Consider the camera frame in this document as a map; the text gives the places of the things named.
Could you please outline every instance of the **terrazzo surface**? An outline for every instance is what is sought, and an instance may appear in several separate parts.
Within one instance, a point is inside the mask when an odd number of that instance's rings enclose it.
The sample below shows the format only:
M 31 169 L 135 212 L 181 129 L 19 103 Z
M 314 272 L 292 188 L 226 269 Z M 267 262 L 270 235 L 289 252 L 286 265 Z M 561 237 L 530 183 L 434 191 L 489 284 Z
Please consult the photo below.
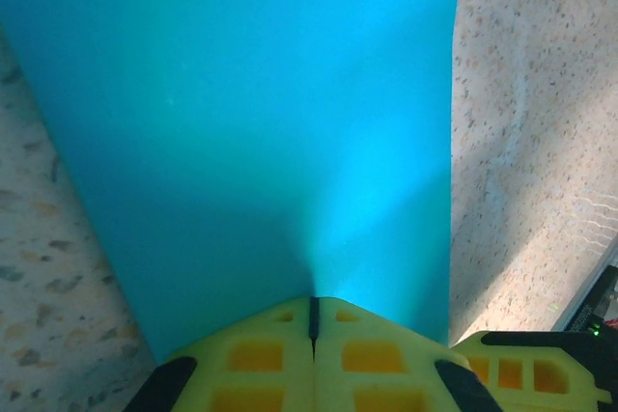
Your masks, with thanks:
M 618 0 L 460 0 L 454 45 L 451 340 L 549 329 L 618 233 Z M 5 42 L 0 80 L 0 410 L 122 410 L 154 362 Z

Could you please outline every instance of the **black rubber piece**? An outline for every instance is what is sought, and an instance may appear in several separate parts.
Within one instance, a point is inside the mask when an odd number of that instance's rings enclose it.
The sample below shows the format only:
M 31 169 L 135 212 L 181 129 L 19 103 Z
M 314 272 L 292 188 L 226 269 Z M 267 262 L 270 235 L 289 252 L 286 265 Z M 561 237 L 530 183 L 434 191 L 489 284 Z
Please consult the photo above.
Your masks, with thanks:
M 192 357 L 179 357 L 157 367 L 124 412 L 171 412 L 196 367 Z
M 611 393 L 613 404 L 608 404 L 610 408 L 606 409 L 600 403 L 599 410 L 618 410 L 618 362 L 611 346 L 601 337 L 578 332 L 490 332 L 481 338 L 481 343 L 562 349 L 592 373 L 597 388 Z
M 503 412 L 473 371 L 444 360 L 435 369 L 462 412 Z
M 320 335 L 320 298 L 309 298 L 309 338 L 313 350 L 313 359 L 316 359 L 316 343 Z

